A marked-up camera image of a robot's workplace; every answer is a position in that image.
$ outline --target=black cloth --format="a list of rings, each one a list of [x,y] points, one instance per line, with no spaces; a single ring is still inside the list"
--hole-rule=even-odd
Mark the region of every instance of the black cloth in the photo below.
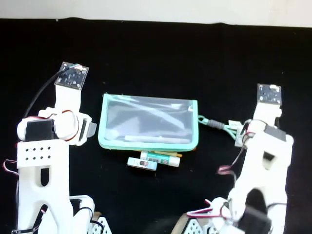
[[[244,121],[253,116],[257,83],[275,83],[283,88],[280,127],[295,141],[285,233],[311,233],[311,29],[82,19],[2,19],[0,28],[2,159],[16,158],[17,123],[63,61],[90,67],[80,111],[96,123],[105,92],[196,99],[207,118]],[[50,85],[30,114],[54,103]],[[70,147],[70,194],[91,196],[115,234],[170,233],[205,198],[227,197],[233,179],[216,170],[238,151],[226,132],[201,125],[197,150],[184,153],[179,168],[153,173],[127,166],[138,152],[102,149],[94,136]],[[0,175],[6,233],[15,224],[16,179]]]

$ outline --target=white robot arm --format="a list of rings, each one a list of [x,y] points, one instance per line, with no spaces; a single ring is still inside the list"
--hole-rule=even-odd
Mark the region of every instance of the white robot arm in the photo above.
[[[90,226],[95,205],[89,196],[69,196],[69,145],[84,144],[96,130],[91,117],[79,112],[80,93],[88,70],[79,64],[63,62],[60,71],[43,87],[55,81],[54,108],[28,116],[41,89],[18,124],[21,140],[17,144],[18,226],[12,234],[100,234],[104,223],[110,233],[105,218],[100,218],[98,224],[102,231],[101,227],[95,228],[97,232]],[[47,183],[42,184],[45,169]],[[76,214],[72,202],[77,203]]]
[[[189,217],[208,218],[203,228],[205,234],[283,234],[287,204],[285,185],[293,138],[275,127],[275,119],[282,113],[281,101],[281,87],[258,85],[253,119],[237,130],[235,145],[240,145],[242,150],[246,148],[247,152],[241,175],[228,199],[214,199],[205,214],[188,213]],[[245,205],[252,189],[263,194],[267,214]]]

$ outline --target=black cable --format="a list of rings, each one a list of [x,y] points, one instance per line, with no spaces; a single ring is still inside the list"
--hole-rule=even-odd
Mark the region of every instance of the black cable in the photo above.
[[[38,92],[36,93],[36,95],[33,97],[33,99],[31,100],[31,103],[29,104],[29,106],[27,107],[26,111],[25,111],[25,114],[24,114],[24,117],[23,118],[26,118],[28,117],[28,114],[29,114],[29,111],[31,110],[31,108],[33,107],[33,105],[35,104],[36,100],[38,99],[38,97],[40,96],[40,94],[42,93],[42,91],[51,83],[53,82],[54,80],[57,79],[57,77],[59,77],[60,75],[62,75],[64,72],[68,71],[69,69],[72,69],[74,68],[75,66],[72,65],[72,66],[68,66],[66,67],[64,70],[62,71],[58,71],[56,72],[53,76],[51,76],[51,78],[49,78],[43,86],[41,86],[41,88],[38,90]]]
[[[87,210],[91,211],[91,219],[90,219],[90,221],[91,221],[91,220],[92,220],[92,217],[93,217],[93,211],[92,211],[92,209],[91,209],[90,207],[84,206],[84,207],[81,207],[81,208],[78,210],[78,212],[81,211],[81,210],[84,210],[84,209],[87,209]]]
[[[271,208],[271,207],[273,207],[273,206],[277,206],[277,205],[284,205],[284,206],[286,206],[287,203],[283,203],[283,202],[271,203],[270,205],[267,206],[267,210],[269,210],[269,208]]]
[[[98,224],[98,225],[102,228],[101,234],[103,234],[103,231],[104,231],[104,226],[103,226],[103,224],[101,224],[100,222],[97,222],[97,221],[95,221],[95,220],[91,220],[90,223]]]

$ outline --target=transparent pouch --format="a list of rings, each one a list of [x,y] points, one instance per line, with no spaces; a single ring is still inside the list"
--hole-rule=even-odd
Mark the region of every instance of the transparent pouch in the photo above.
[[[104,94],[98,141],[105,149],[190,151],[197,120],[196,100]]]

